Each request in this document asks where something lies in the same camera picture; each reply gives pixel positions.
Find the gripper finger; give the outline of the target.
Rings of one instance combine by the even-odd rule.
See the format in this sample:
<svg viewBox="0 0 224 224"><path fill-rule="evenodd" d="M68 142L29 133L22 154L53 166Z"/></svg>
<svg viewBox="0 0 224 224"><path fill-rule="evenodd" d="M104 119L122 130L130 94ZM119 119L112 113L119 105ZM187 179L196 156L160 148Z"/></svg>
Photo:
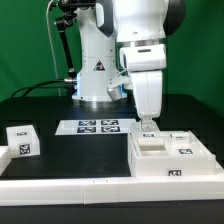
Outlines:
<svg viewBox="0 0 224 224"><path fill-rule="evenodd" d="M141 127L143 130L151 130L152 129L152 119L151 118L142 119Z"/></svg>

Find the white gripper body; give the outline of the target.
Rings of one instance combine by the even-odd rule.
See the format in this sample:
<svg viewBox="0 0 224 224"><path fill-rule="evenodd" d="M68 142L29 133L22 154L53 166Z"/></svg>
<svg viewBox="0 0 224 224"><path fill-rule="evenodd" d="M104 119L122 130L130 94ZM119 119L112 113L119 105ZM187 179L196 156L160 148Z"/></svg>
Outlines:
<svg viewBox="0 0 224 224"><path fill-rule="evenodd" d="M128 71L133 86L137 114L141 120L160 116L162 70L166 68L164 44L122 47L120 64Z"/></svg>

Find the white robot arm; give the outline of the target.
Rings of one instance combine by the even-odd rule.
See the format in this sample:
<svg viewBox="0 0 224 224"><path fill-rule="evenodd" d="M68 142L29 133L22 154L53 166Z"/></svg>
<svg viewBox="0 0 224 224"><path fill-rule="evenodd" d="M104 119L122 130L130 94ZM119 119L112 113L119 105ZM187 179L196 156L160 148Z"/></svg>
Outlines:
<svg viewBox="0 0 224 224"><path fill-rule="evenodd" d="M185 0L90 0L78 8L82 69L78 95L86 101L116 101L133 91L143 131L157 128L162 106L162 40L186 15Z"/></svg>

